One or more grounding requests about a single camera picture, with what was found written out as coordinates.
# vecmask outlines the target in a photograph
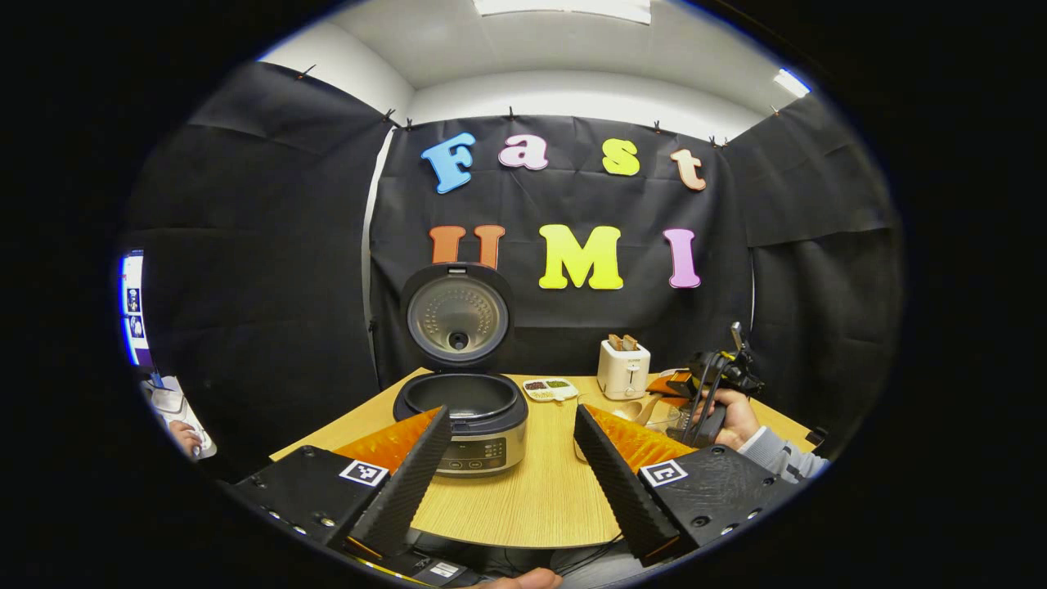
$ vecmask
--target hand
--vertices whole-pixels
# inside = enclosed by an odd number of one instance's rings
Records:
[[[502,577],[490,583],[470,585],[464,589],[556,589],[563,577],[548,568],[536,568],[516,579]]]
[[[194,431],[196,428],[184,422],[176,421],[169,424],[168,429],[171,430],[171,435],[175,437],[175,441],[182,448],[185,456],[194,458],[193,449],[200,448],[202,444],[199,434]]]
[[[703,389],[701,399],[707,397],[709,397],[709,391]],[[723,429],[716,436],[716,444],[737,451],[760,429],[760,422],[756,418],[752,406],[749,405],[749,399],[738,391],[717,389],[716,394],[713,395],[713,403],[709,404],[710,413],[712,413],[716,403],[721,403],[727,407]]]

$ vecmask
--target monitor screen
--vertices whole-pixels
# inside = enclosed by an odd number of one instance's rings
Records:
[[[128,346],[131,364],[146,370],[153,370],[153,357],[149,354],[146,339],[144,299],[141,288],[141,267],[144,255],[141,249],[132,249],[124,254],[120,263],[120,316],[124,321],[124,337]]]

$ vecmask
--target rice cooker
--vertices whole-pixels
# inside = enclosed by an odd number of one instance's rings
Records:
[[[524,459],[527,400],[516,383],[486,371],[512,333],[511,297],[502,275],[475,263],[432,264],[404,286],[407,331],[432,373],[404,384],[393,415],[448,407],[451,443],[438,475],[491,476]]]

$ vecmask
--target blue letter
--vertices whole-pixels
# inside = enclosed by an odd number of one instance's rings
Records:
[[[472,153],[459,145],[471,145],[476,137],[471,133],[459,133],[442,143],[437,143],[422,152],[422,159],[428,159],[437,173],[437,191],[448,192],[469,181],[472,174],[459,169],[459,164],[466,167],[472,165]]]

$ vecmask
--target white toaster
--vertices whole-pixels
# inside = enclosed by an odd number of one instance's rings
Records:
[[[596,371],[596,382],[604,397],[614,401],[634,400],[647,391],[647,373],[650,371],[651,355],[637,344],[636,350],[618,352],[610,342],[600,343],[600,365]]]

